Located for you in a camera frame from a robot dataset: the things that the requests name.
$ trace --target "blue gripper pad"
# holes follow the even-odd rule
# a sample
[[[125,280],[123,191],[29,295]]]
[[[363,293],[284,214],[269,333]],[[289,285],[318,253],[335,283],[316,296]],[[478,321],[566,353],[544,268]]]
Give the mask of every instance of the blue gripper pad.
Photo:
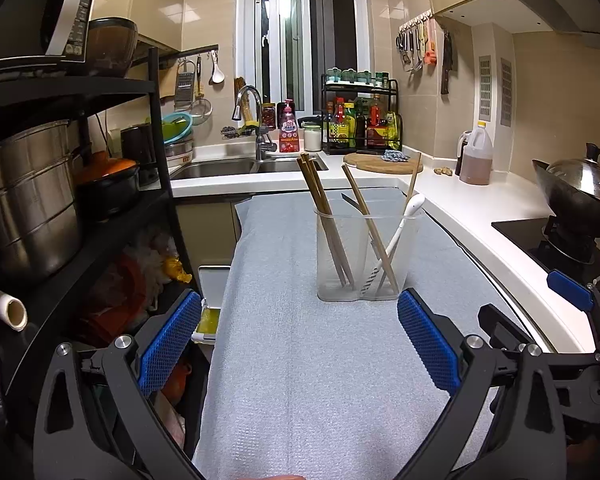
[[[547,274],[546,284],[552,291],[560,294],[577,309],[589,312],[593,308],[591,291],[559,270],[552,270]]]
[[[201,313],[200,296],[190,292],[142,354],[138,386],[145,396],[163,388],[198,326]]]
[[[433,383],[453,396],[460,387],[458,356],[410,291],[398,298],[398,320]]]

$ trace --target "microwave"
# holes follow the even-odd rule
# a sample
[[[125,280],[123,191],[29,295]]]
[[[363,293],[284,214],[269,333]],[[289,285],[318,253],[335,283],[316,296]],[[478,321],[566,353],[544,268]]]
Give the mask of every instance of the microwave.
[[[0,75],[84,63],[93,0],[0,0]]]

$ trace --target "kitchen sink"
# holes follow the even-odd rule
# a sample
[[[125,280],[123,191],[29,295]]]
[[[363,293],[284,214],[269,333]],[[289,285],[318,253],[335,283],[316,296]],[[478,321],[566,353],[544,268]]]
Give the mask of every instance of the kitchen sink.
[[[206,176],[240,175],[251,171],[252,158],[228,158],[227,160],[201,160],[183,166],[171,175],[171,180],[203,178]]]
[[[248,173],[286,173],[300,171],[296,156],[272,156],[260,164],[252,158],[228,158],[226,160],[201,160],[183,166],[171,175],[172,180],[183,178],[203,178],[206,176],[227,176]],[[315,169],[327,169],[318,156],[310,156],[315,164]]]
[[[327,167],[318,156],[309,157],[318,171],[324,171]],[[278,156],[271,157],[261,162],[258,166],[258,173],[286,173],[287,171],[300,171],[296,156]]]

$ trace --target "faucet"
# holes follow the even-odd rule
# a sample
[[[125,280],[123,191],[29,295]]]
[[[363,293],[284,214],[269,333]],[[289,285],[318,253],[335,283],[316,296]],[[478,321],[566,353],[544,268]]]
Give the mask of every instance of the faucet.
[[[262,97],[260,97],[260,92],[258,92],[255,86],[245,85],[238,90],[238,95],[235,97],[232,120],[240,121],[242,119],[240,103],[247,92],[251,92],[256,101],[256,120],[258,121],[258,129],[256,130],[256,163],[260,163],[264,161],[266,152],[275,152],[278,149],[278,145],[272,142],[271,137],[269,137],[269,129],[262,125]]]

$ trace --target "white countertop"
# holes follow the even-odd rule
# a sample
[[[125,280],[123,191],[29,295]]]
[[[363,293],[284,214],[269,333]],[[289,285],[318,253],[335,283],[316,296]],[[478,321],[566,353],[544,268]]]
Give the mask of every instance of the white countertop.
[[[196,160],[226,157],[226,153],[204,151],[206,156],[196,154]],[[322,152],[319,156],[328,167],[319,173],[325,189],[348,189],[341,168],[343,157]],[[411,179],[411,175],[356,169],[352,174],[360,187],[397,187],[405,193]],[[175,197],[307,189],[299,171],[192,178],[171,184]],[[415,188],[427,199],[424,209],[489,269],[558,352],[594,350],[586,315],[549,290],[546,272],[491,226],[494,221],[540,218],[551,213],[533,183],[509,173],[492,179],[488,186],[471,186],[456,176],[436,175],[425,167]]]

